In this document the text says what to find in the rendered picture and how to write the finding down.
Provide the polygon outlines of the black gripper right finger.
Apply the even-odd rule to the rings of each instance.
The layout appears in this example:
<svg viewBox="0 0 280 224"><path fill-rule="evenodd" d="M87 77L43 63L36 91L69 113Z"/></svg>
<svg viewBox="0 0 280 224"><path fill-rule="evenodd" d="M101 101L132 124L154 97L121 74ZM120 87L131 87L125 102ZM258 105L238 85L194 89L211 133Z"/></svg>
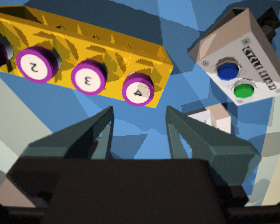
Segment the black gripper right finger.
<svg viewBox="0 0 280 224"><path fill-rule="evenodd" d="M191 148L192 157L203 159L216 186L240 185L261 162L251 142L166 107L166 130L171 159L189 158L180 135Z"/></svg>

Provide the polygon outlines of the grey key desk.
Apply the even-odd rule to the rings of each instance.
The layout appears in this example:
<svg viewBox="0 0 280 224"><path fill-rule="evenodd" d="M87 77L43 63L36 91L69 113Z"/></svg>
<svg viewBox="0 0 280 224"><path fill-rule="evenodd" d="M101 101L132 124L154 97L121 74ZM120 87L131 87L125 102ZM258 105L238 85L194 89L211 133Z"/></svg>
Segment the grey key desk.
<svg viewBox="0 0 280 224"><path fill-rule="evenodd" d="M272 7L257 21L233 7L188 54L237 106L278 96L280 60L269 42L277 20Z"/></svg>

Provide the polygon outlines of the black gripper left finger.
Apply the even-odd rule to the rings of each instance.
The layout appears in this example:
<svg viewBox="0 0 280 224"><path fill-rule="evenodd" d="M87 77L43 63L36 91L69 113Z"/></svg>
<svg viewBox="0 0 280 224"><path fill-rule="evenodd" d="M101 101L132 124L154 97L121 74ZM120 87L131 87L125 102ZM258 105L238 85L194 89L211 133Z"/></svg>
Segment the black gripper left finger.
<svg viewBox="0 0 280 224"><path fill-rule="evenodd" d="M89 158L89 148L102 132L92 158L109 159L113 128L114 111L109 106L90 118L29 143L19 157Z"/></svg>

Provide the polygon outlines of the blue flat mat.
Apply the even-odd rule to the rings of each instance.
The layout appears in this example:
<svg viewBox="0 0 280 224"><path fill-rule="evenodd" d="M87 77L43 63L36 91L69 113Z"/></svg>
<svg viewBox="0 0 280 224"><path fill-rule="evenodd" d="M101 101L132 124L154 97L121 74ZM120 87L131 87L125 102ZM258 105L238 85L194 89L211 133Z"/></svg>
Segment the blue flat mat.
<svg viewBox="0 0 280 224"><path fill-rule="evenodd" d="M255 19L280 0L0 0L126 34L165 48L173 69L156 108L136 107L102 95L0 71L2 81L55 133L113 106L110 154L114 159L171 159L166 107L182 113L221 103L231 116L230 134L262 153L273 97L237 106L188 52L233 8L249 8Z"/></svg>

